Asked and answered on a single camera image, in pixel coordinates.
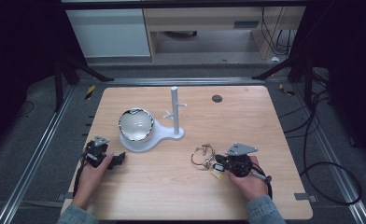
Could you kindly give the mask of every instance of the gray jacket sleeve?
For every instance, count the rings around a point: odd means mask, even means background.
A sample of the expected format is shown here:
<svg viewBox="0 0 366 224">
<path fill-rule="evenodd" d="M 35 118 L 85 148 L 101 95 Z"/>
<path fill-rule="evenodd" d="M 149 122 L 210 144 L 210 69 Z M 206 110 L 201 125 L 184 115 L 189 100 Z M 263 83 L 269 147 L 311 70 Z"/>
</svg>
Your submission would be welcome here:
<svg viewBox="0 0 366 224">
<path fill-rule="evenodd" d="M 250 224 L 286 223 L 268 195 L 260 196 L 248 202 L 246 210 L 247 221 Z"/>
<path fill-rule="evenodd" d="M 97 224 L 98 219 L 88 213 L 87 211 L 82 210 L 79 207 L 76 207 L 70 204 L 66 210 L 62 213 L 60 218 L 58 219 L 57 224 Z"/>
</svg>

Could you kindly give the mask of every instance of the bowl rim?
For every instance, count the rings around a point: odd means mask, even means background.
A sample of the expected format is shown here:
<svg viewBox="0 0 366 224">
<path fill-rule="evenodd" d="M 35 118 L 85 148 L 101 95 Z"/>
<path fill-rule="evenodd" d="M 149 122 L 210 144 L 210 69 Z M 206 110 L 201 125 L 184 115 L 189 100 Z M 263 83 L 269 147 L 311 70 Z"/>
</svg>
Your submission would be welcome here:
<svg viewBox="0 0 366 224">
<path fill-rule="evenodd" d="M 132 115 L 132 114 L 136 114 L 138 112 L 145 112 L 146 114 L 148 114 L 148 116 L 150 117 L 151 123 L 150 123 L 150 128 L 148 129 L 148 132 L 146 133 L 145 137 L 143 137 L 141 139 L 133 139 L 133 138 L 129 137 L 125 133 L 124 130 L 122 130 L 122 128 L 121 128 L 121 120 L 122 120 L 122 117 L 124 117 L 124 115 L 126 115 L 126 114 L 131 114 Z M 153 118 L 153 116 L 151 116 L 151 114 L 146 109 L 143 109 L 143 108 L 136 107 L 136 108 L 131 108 L 129 110 L 126 110 L 124 113 L 122 113 L 122 115 L 119 118 L 119 129 L 120 129 L 120 133 L 125 138 L 127 138 L 128 140 L 133 141 L 133 142 L 139 142 L 139 141 L 143 141 L 143 140 L 147 139 L 150 136 L 150 133 L 153 130 L 153 127 L 154 127 L 154 118 Z"/>
</svg>

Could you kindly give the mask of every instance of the wooden table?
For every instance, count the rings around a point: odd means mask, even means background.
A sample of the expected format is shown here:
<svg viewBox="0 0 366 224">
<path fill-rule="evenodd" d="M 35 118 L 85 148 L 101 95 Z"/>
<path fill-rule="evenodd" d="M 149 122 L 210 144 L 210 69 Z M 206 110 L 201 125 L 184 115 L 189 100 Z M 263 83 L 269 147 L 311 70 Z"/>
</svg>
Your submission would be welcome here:
<svg viewBox="0 0 366 224">
<path fill-rule="evenodd" d="M 212 96 L 221 95 L 221 103 Z M 246 201 L 227 176 L 219 180 L 193 165 L 191 153 L 209 143 L 224 155 L 233 143 L 257 147 L 261 168 L 273 177 L 274 202 L 285 219 L 309 219 L 308 201 L 297 201 L 303 183 L 291 157 L 270 95 L 262 86 L 179 87 L 179 141 L 165 140 L 151 151 L 133 153 L 123 147 L 118 120 L 127 109 L 142 107 L 162 125 L 172 112 L 169 87 L 106 89 L 87 142 L 95 135 L 109 138 L 107 153 L 125 151 L 122 166 L 107 171 L 89 211 L 99 219 L 119 220 L 231 220 L 247 219 Z M 69 191 L 73 191 L 74 177 Z M 66 200 L 63 209 L 70 204 Z"/>
</svg>

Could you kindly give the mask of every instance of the small yellow object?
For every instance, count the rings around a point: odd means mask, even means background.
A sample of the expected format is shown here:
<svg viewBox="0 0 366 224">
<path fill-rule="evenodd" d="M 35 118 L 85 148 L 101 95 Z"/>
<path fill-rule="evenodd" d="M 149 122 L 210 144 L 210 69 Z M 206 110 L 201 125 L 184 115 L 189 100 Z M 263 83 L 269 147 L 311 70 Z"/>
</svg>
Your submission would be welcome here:
<svg viewBox="0 0 366 224">
<path fill-rule="evenodd" d="M 286 95 L 295 95 L 294 94 L 294 91 L 285 91 L 284 87 L 283 87 L 283 84 L 279 84 L 279 89 L 284 92 Z"/>
<path fill-rule="evenodd" d="M 95 85 L 91 85 L 89 88 L 88 88 L 88 91 L 87 91 L 87 94 L 85 95 L 85 99 L 86 100 L 89 100 L 92 96 L 92 93 L 93 91 L 95 90 Z"/>
<path fill-rule="evenodd" d="M 212 174 L 217 179 L 222 179 L 223 174 L 219 172 L 218 170 L 215 170 L 214 168 L 210 171 L 210 174 Z"/>
</svg>

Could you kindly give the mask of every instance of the white bowl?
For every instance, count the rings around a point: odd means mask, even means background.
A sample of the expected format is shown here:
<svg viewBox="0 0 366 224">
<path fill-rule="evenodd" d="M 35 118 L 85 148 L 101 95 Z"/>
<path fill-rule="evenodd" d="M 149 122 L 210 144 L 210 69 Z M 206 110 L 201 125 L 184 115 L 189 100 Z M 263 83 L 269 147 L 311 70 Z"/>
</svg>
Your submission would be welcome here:
<svg viewBox="0 0 366 224">
<path fill-rule="evenodd" d="M 131 141 L 147 141 L 151 136 L 153 126 L 153 117 L 142 108 L 125 111 L 119 120 L 121 135 Z"/>
</svg>

